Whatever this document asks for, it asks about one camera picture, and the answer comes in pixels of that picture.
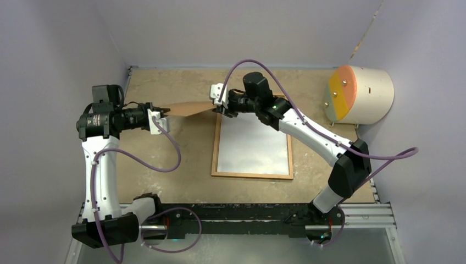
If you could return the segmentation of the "brown backing board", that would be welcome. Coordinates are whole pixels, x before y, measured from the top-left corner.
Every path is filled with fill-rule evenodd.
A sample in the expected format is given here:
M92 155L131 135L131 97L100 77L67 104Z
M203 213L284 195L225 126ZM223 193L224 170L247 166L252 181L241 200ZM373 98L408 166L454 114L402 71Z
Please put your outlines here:
M180 102L180 103L172 103L172 104L165 104L161 106L161 108L169 108L170 111L166 112L168 116L179 116L179 117L189 117L195 114L199 114L205 111L211 111L216 106L211 103L211 101L207 102Z

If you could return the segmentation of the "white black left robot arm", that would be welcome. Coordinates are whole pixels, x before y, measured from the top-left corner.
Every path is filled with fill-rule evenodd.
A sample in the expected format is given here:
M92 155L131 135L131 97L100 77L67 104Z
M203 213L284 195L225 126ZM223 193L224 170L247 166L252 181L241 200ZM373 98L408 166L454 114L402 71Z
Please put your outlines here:
M159 224L164 217L160 199L155 194L134 198L126 209L120 207L117 188L117 149L120 133L142 129L161 134L168 128L165 117L169 108L152 103L124 107L124 93L119 85L92 87L92 103L76 123L86 164L86 197L82 221L72 226L72 237L91 248L105 244L135 242L140 237L140 224Z

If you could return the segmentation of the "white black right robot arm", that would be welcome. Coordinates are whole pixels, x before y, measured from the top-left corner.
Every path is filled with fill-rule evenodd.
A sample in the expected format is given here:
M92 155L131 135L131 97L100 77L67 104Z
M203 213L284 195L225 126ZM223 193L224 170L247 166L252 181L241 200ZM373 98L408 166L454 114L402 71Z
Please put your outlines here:
M215 112L229 118L253 113L264 125L305 144L332 167L326 187L309 203L310 220L323 223L330 211L350 198L371 173L368 145L361 139L351 141L336 135L304 116L285 96L274 95L260 72L246 74L243 84L244 91L213 84L209 98Z

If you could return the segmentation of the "cream cylinder with coloured lid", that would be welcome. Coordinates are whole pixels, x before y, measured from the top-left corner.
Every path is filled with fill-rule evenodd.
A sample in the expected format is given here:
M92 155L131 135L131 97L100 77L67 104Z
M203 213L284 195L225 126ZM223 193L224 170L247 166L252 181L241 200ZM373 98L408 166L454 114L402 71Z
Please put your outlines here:
M387 72L342 65L327 82L324 111L333 123L371 125L389 112L394 96L394 85Z

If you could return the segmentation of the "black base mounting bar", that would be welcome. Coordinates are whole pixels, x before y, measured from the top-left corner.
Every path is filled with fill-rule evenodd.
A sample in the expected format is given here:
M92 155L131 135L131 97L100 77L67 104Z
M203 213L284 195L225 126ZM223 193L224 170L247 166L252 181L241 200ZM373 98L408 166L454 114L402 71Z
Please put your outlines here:
M144 231L167 231L168 239L188 234L285 235L329 240L343 225L342 209L321 214L308 203L164 203L164 214L149 218Z

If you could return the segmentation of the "aluminium rail frame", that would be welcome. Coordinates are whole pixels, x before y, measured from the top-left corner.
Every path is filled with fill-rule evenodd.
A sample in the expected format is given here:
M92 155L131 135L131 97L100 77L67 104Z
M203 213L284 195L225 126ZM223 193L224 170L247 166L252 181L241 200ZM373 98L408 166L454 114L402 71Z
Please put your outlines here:
M109 250L73 240L66 263L405 263L392 207L345 203L165 203L142 238Z

